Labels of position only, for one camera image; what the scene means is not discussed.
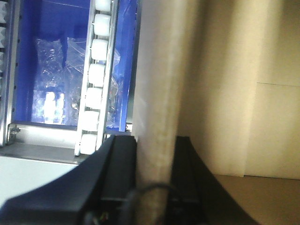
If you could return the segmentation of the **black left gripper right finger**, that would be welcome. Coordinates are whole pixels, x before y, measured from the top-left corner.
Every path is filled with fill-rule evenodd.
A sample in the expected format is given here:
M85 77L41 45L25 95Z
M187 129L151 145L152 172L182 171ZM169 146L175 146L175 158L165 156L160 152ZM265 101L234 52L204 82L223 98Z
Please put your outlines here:
M182 197L181 218L187 225L258 224L211 173L189 137L176 139L171 184Z

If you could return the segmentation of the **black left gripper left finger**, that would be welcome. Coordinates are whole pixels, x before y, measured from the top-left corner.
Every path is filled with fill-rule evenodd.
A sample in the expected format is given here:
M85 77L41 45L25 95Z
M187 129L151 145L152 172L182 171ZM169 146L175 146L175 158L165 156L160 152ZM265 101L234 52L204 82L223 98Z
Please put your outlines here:
M100 149L58 179L8 199L3 225L116 225L135 188L136 141L111 136Z

